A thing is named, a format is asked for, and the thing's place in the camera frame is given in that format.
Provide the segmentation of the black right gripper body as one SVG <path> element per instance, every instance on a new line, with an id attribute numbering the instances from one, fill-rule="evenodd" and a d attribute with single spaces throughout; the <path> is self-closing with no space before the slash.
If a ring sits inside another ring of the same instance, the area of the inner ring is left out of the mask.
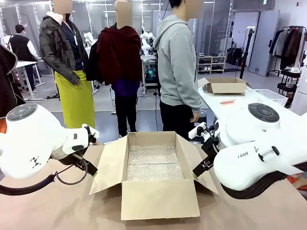
<path id="1" fill-rule="evenodd" d="M 213 161 L 219 152 L 218 144 L 219 139 L 217 137 L 208 138 L 201 149 L 207 154 L 207 157 L 203 160 L 204 166 L 213 166 Z"/>

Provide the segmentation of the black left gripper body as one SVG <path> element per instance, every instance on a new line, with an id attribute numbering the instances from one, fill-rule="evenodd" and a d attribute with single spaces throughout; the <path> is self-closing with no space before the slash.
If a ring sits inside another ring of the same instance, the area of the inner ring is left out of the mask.
<path id="1" fill-rule="evenodd" d="M 76 159 L 75 163 L 73 164 L 75 167 L 79 168 L 82 171 L 87 172 L 87 165 L 88 164 L 92 164 L 91 162 L 89 162 L 88 160 L 86 160 L 85 158 L 83 158 L 82 156 L 79 156 L 77 154 L 73 154 L 72 155 L 73 158 Z"/>

